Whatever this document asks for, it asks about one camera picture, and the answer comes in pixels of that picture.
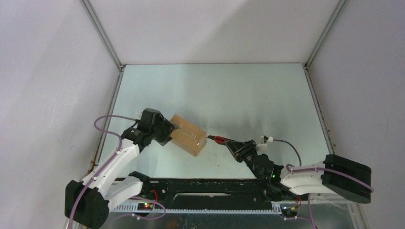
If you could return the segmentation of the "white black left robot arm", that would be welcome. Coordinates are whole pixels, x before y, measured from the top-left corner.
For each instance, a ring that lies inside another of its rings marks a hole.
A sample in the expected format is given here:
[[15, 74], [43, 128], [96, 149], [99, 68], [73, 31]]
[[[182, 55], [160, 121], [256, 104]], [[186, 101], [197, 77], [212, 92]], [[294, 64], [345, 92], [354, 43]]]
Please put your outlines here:
[[122, 134], [106, 130], [106, 134], [118, 138], [118, 145], [95, 170], [80, 181], [71, 180], [65, 188], [64, 214], [67, 227], [74, 223], [90, 229], [104, 225], [109, 214], [127, 199], [137, 196], [147, 198], [151, 192], [149, 183], [129, 176], [120, 184], [114, 181], [125, 166], [136, 158], [153, 140], [162, 146], [171, 140], [171, 133], [178, 126], [166, 119], [160, 111], [146, 108], [139, 119]]

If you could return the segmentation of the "brown cardboard express box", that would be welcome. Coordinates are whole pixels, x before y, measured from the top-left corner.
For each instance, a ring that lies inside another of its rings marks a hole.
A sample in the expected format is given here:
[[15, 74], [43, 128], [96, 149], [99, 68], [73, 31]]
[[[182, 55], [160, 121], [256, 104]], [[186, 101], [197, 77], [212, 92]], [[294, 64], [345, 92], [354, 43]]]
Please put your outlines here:
[[175, 114], [170, 122], [175, 129], [170, 134], [171, 141], [190, 155], [197, 157], [207, 143], [207, 133]]

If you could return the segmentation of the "red black utility knife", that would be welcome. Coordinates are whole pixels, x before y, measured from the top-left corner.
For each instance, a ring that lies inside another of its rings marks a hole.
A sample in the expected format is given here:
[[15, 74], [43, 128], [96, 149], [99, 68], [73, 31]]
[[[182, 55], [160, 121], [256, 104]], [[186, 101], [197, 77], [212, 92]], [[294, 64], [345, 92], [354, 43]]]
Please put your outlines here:
[[225, 145], [225, 141], [228, 140], [227, 138], [217, 136], [217, 135], [209, 135], [207, 136], [208, 139], [213, 140], [215, 143], [219, 145]]

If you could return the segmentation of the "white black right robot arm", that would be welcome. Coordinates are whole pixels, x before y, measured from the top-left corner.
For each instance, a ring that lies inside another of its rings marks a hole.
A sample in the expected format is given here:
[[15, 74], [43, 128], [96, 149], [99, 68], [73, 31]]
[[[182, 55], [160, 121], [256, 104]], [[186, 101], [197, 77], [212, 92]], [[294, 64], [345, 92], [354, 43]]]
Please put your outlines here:
[[355, 161], [328, 154], [324, 160], [307, 166], [298, 159], [298, 166], [277, 165], [266, 154], [259, 151], [268, 143], [279, 142], [289, 146], [288, 141], [262, 136], [257, 144], [254, 140], [235, 141], [216, 136], [215, 142], [224, 145], [233, 158], [245, 163], [261, 185], [264, 196], [270, 201], [295, 199], [310, 194], [336, 194], [346, 200], [368, 204], [374, 188], [371, 185], [370, 167]]

